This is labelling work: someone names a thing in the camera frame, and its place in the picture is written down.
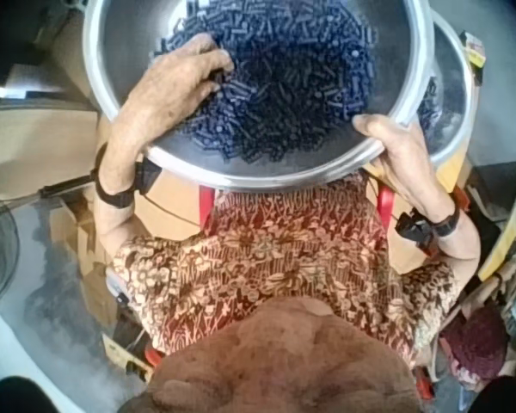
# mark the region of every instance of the black wrist strap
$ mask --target black wrist strap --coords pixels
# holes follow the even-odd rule
[[[95,168],[92,171],[92,176],[94,177],[95,182],[95,192],[97,193],[97,196],[99,196],[100,200],[105,202],[106,204],[109,204],[112,207],[118,208],[118,209],[124,209],[128,208],[133,202],[134,202],[134,192],[136,192],[136,184],[135,181],[127,189],[126,191],[123,191],[119,194],[108,194],[105,192],[103,187],[101,186],[100,179],[99,179],[99,170],[101,166],[101,161],[103,160],[103,157],[105,156],[105,150],[107,149],[107,144],[102,146],[100,150],[97,152],[97,156],[95,157]]]
[[[458,204],[455,202],[455,212],[439,222],[438,224],[430,223],[433,231],[438,237],[447,237],[451,235],[457,228],[458,219],[460,218],[461,212]]]

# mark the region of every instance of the brown floral blouse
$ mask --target brown floral blouse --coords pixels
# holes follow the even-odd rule
[[[307,296],[412,366],[458,295],[442,262],[404,275],[390,267],[361,174],[289,194],[222,194],[201,233],[181,242],[136,237],[114,268],[153,346],[166,354],[272,297]]]

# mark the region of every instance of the stainless steel bowl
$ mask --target stainless steel bowl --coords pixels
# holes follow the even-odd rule
[[[434,165],[439,166],[470,136],[474,123],[474,79],[455,30],[435,11],[432,16],[436,39],[433,73],[442,89],[442,113],[428,151]]]
[[[185,0],[90,0],[84,22],[84,60],[97,101],[113,119],[142,77],[157,39],[172,33]],[[408,124],[426,91],[433,64],[433,21],[427,0],[347,0],[378,31],[372,54],[377,78],[369,111]],[[377,157],[383,146],[351,125],[317,152],[279,163],[226,163],[181,136],[158,139],[149,158],[165,169],[214,188],[268,191],[333,181]]]

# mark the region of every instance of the bowl rim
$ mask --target bowl rim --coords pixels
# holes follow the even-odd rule
[[[434,61],[433,18],[428,0],[402,0],[411,29],[411,56],[402,90],[388,113],[395,122],[408,125],[416,115],[426,93]],[[103,113],[114,120],[120,103],[114,95],[103,61],[102,42],[105,15],[111,0],[94,0],[86,9],[83,27],[83,56],[89,82]],[[364,139],[340,157],[315,168],[279,176],[234,176],[213,172],[167,153],[157,145],[146,149],[146,156],[178,176],[212,188],[240,191],[272,191],[331,182],[364,166],[384,151],[376,139]]]
[[[440,151],[436,151],[430,155],[433,165],[435,167],[439,167],[443,162],[449,159],[458,150],[458,148],[460,148],[461,144],[466,139],[470,138],[472,128],[474,127],[474,116],[472,116],[474,112],[474,77],[472,75],[470,63],[464,51],[463,44],[452,25],[434,9],[432,9],[432,18],[434,26],[441,30],[457,54],[458,63],[463,73],[465,95],[463,121],[459,125],[449,144],[445,145]]]

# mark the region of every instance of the wrinkled hand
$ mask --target wrinkled hand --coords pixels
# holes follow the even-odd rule
[[[380,114],[353,118],[355,129],[382,142],[385,153],[373,161],[383,178],[413,207],[433,222],[454,212],[454,203],[433,170],[421,127],[397,125]]]
[[[128,96],[114,123],[133,131],[132,144],[141,150],[186,119],[219,89],[209,80],[212,72],[233,69],[230,55],[218,49],[209,34],[197,34],[153,64]]]

